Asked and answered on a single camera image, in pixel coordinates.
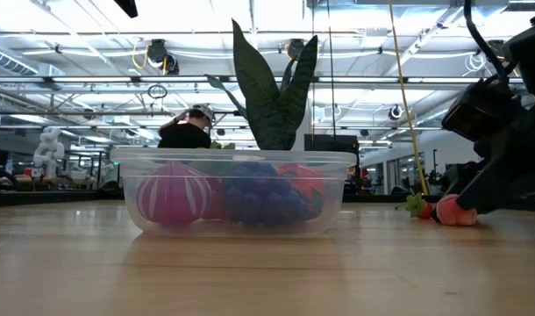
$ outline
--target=wooden floor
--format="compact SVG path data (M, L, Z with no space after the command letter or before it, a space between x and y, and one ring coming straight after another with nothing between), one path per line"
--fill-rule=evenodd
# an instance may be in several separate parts
M317 238L167 238L119 202L0 208L0 316L535 315L535 212L339 217Z

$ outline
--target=man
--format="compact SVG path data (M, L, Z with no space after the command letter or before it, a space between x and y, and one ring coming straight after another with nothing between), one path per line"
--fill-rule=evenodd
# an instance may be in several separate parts
M188 117L186 124L178 124ZM203 129L210 126L215 114L207 104L196 104L170 123L159 128L159 148L209 148L211 137Z

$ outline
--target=clear plastic container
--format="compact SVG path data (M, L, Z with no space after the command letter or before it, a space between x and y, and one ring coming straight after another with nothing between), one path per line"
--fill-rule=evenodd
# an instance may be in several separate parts
M322 233L354 154L120 148L125 204L147 233Z

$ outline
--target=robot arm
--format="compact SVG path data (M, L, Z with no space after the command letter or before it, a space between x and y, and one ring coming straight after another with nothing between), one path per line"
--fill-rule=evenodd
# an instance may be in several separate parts
M465 13L469 6L466 0ZM470 15L466 18L470 28ZM535 96L535 18L531 23L531 29L505 44L509 65L471 85L443 119L446 130L473 141L474 151L483 158L449 171L447 194L459 194L457 204L464 210L491 212L515 198L535 195L535 105L525 109L506 76L518 65L526 88ZM479 45L485 43L477 31L473 37ZM489 50L487 45L480 47Z

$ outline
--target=white robot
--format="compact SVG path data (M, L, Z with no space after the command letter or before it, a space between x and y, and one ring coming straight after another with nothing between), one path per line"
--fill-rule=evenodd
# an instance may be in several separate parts
M55 178L57 169L57 160L63 159L65 156L65 147L62 143L57 141L61 134L59 128L46 127L43 133L39 136L39 145L33 153L33 167L32 176L41 176L39 170L46 166L46 179Z

